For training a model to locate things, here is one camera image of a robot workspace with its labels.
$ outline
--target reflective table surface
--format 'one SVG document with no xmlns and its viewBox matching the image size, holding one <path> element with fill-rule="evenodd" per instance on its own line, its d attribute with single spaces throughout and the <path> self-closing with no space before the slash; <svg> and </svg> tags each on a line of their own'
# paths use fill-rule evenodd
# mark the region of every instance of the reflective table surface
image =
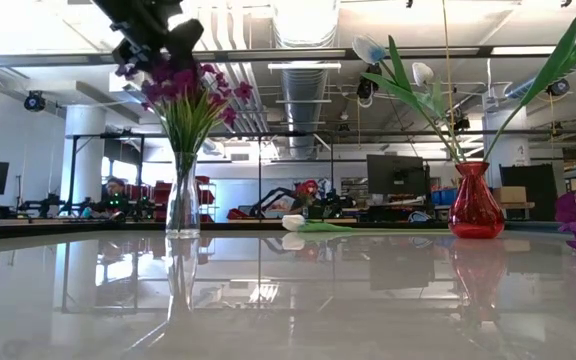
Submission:
<svg viewBox="0 0 576 360">
<path fill-rule="evenodd" d="M 568 237 L 0 240 L 0 360 L 576 359 Z"/>
</svg>

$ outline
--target person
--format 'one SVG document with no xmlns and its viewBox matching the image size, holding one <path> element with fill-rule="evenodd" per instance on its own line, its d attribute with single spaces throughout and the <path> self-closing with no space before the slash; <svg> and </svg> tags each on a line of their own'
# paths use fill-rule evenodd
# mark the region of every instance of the person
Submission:
<svg viewBox="0 0 576 360">
<path fill-rule="evenodd" d="M 106 196 L 101 202 L 86 208 L 82 217 L 105 218 L 128 213 L 130 204 L 124 194 L 125 188 L 126 183 L 123 180 L 116 177 L 109 178 L 106 182 Z"/>
</svg>

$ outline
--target red vase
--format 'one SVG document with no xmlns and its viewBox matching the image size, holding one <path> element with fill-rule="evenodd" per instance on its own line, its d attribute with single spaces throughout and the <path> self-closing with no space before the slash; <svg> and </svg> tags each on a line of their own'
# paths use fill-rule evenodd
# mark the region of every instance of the red vase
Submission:
<svg viewBox="0 0 576 360">
<path fill-rule="evenodd" d="M 448 226 L 460 238 L 494 239 L 504 229 L 504 214 L 484 179 L 488 166 L 485 162 L 456 165 L 463 178 L 450 207 Z"/>
<path fill-rule="evenodd" d="M 468 297 L 467 315 L 479 322 L 497 320 L 497 287 L 506 270 L 503 242 L 457 239 L 450 249 L 450 260 Z"/>
</svg>

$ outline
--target cardboard box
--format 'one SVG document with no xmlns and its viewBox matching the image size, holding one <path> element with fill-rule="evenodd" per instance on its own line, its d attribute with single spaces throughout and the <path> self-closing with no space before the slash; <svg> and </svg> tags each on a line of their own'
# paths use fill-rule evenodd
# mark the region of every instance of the cardboard box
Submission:
<svg viewBox="0 0 576 360">
<path fill-rule="evenodd" d="M 526 188 L 523 186 L 502 186 L 493 189 L 492 195 L 500 204 L 526 202 Z"/>
</svg>

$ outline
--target camera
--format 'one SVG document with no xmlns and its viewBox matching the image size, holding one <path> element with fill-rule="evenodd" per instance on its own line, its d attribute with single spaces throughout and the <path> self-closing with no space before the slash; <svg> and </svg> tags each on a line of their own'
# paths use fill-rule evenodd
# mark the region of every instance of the camera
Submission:
<svg viewBox="0 0 576 360">
<path fill-rule="evenodd" d="M 46 108 L 46 99 L 41 96 L 41 91 L 30 91 L 24 101 L 24 108 L 31 112 L 40 112 Z"/>
</svg>

